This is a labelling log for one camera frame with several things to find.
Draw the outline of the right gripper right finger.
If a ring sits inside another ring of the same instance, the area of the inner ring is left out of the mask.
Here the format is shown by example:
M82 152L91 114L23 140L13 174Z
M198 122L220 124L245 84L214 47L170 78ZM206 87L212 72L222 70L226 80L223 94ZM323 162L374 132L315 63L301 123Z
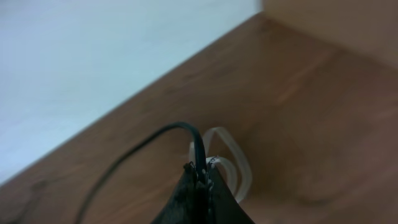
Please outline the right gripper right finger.
M206 222L208 224L254 224L235 200L213 161L214 159L206 161Z

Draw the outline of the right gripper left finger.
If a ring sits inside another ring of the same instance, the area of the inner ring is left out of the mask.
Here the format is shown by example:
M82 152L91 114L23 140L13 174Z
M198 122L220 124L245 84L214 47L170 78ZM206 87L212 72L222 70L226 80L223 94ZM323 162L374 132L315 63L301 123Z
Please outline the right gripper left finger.
M183 174L169 200L151 224L202 223L202 183L193 162L183 166Z

